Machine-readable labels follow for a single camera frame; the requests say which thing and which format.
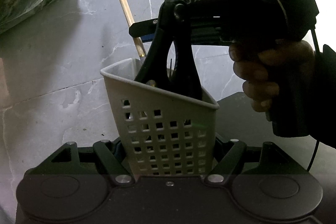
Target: chopstick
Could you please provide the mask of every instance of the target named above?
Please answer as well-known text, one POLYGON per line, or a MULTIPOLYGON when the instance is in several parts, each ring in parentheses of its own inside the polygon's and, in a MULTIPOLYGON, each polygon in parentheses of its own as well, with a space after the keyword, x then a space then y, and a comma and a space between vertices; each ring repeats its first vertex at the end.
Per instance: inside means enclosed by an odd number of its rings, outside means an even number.
MULTIPOLYGON (((123 12, 124 12, 124 15, 125 15, 125 18, 126 18, 126 21, 127 21, 127 25, 128 25, 128 27, 130 27, 134 23, 134 19, 133 19, 131 10, 128 6, 127 0, 119 0, 119 1, 120 1, 120 4, 121 4, 121 7, 123 9, 123 12)), ((136 50, 138 52, 138 55, 140 57, 140 60, 143 63, 145 58, 146 58, 146 50, 143 46, 141 38, 140 37, 133 38, 133 41, 134 41, 134 45, 136 47, 136 50)))

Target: square hole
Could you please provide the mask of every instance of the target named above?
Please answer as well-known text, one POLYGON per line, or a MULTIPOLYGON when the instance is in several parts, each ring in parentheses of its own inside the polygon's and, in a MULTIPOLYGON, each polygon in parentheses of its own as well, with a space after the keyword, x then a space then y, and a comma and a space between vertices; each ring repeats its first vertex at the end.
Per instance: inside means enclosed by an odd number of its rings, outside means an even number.
POLYGON ((197 142, 197 146, 198 147, 205 147, 206 146, 206 141, 199 141, 199 142, 197 142))
POLYGON ((134 152, 135 152, 135 153, 141 153, 141 147, 138 147, 138 146, 135 147, 135 148, 134 148, 134 152))
POLYGON ((138 114, 140 119, 147 119, 147 112, 139 111, 138 114))
POLYGON ((133 144, 135 144, 135 143, 139 143, 139 138, 138 138, 138 137, 135 137, 135 136, 132 136, 132 137, 131 137, 131 142, 132 142, 133 144))
POLYGON ((167 151, 167 146, 164 145, 160 145, 160 151, 167 151))
POLYGON ((149 124, 147 124, 147 123, 142 124, 141 129, 142 129, 142 131, 149 131, 149 124))
POLYGON ((178 143, 173 144, 173 150, 179 150, 180 145, 178 143))
POLYGON ((205 137, 205 135, 206 135, 205 131, 203 131, 203 130, 197 131, 197 137, 202 138, 202 137, 205 137))
POLYGON ((183 121, 183 125, 184 125, 185 127, 191 127, 191 120, 184 120, 184 121, 183 121))
POLYGON ((172 138, 172 140, 177 140, 179 138, 179 134, 178 133, 172 133, 171 138, 172 138))
POLYGON ((121 100, 123 107, 129 107, 131 104, 128 99, 121 100))
POLYGON ((157 109, 157 110, 154 110, 154 117, 157 118, 161 116, 161 110, 157 109))
POLYGON ((193 137, 193 134, 189 131, 184 132, 184 138, 185 139, 191 139, 193 137))
POLYGON ((185 143, 185 148, 186 149, 191 149, 191 148, 193 148, 193 144, 192 143, 185 143))
POLYGON ((125 113, 126 120, 133 120, 133 115, 131 112, 125 113))
POLYGON ((127 129, 129 133, 134 133, 137 131, 137 127, 133 124, 130 124, 129 126, 127 126, 127 129))
POLYGON ((177 127, 177 121, 172 121, 169 124, 170 124, 170 127, 177 127))
POLYGON ((159 135, 157 136, 157 140, 158 140, 159 142, 163 142, 163 141, 165 141, 165 135, 163 135, 163 134, 159 134, 159 135))
POLYGON ((145 141, 145 143, 151 143, 151 142, 152 142, 152 136, 151 136, 151 135, 147 135, 147 136, 144 138, 144 141, 145 141))
POLYGON ((206 155, 205 151, 198 151, 199 157, 204 157, 206 155))
POLYGON ((154 152, 154 147, 152 146, 147 146, 147 152, 150 153, 150 152, 154 152))
POLYGON ((156 126, 156 129, 157 129, 157 130, 162 130, 162 129, 163 129, 163 123, 161 123, 161 122, 157 122, 157 123, 155 124, 155 126, 156 126))

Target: black device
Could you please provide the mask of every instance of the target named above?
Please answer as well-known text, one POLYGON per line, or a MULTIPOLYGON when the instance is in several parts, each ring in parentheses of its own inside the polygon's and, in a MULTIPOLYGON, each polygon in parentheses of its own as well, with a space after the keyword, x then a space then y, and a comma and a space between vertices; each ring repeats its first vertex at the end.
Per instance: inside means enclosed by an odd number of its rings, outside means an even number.
POLYGON ((272 142, 248 147, 216 137, 207 176, 130 175, 119 139, 68 142, 26 172, 16 224, 320 224, 318 181, 272 142), (243 171, 247 162, 258 166, 243 171))
MULTIPOLYGON (((249 44, 251 60, 257 58, 257 52, 276 47, 277 39, 300 41, 309 30, 315 29, 316 16, 319 13, 315 0, 186 0, 186 3, 191 44, 229 46, 232 41, 240 41, 249 44)), ((159 44, 157 40, 160 34, 158 24, 165 18, 164 14, 160 13, 158 20, 134 23, 129 33, 132 37, 146 39, 146 36, 151 36, 151 33, 155 32, 152 47, 156 47, 159 44)), ((184 44, 188 45, 188 51, 191 51, 189 41, 186 39, 184 41, 184 44)), ((166 49, 161 50, 156 57, 162 60, 164 63, 162 67, 165 67, 166 55, 163 53, 168 54, 170 43, 162 41, 162 45, 166 45, 166 49)), ((191 53, 180 53, 176 44, 175 48, 177 64, 182 62, 180 60, 187 62, 189 66, 194 63, 190 57, 191 53)), ((155 58, 150 52, 148 55, 150 58, 155 58)), ((280 137, 308 136, 310 133, 305 115, 308 95, 298 66, 290 64, 285 68, 269 68, 269 71, 270 80, 277 82, 280 87, 279 96, 273 99, 269 111, 269 120, 272 121, 274 134, 280 137)), ((192 77, 198 79, 194 70, 192 72, 192 77)), ((165 89, 168 86, 169 84, 158 87, 165 89)), ((175 92, 188 95, 186 90, 179 92, 175 89, 175 92)), ((193 95, 194 93, 190 92, 188 96, 199 99, 193 95)))

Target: marble countertop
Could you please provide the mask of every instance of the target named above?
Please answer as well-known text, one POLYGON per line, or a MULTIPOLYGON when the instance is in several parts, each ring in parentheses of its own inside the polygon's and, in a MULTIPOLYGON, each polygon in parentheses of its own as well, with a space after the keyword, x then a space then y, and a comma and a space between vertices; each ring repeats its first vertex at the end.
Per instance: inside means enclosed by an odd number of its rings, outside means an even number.
MULTIPOLYGON (((162 2, 128 0, 135 21, 157 17, 162 2)), ((216 100, 241 91, 227 47, 193 52, 216 100)), ((24 172, 64 142, 118 136, 100 69, 130 57, 137 52, 119 0, 57 0, 0 35, 0 220, 14 222, 24 172)))

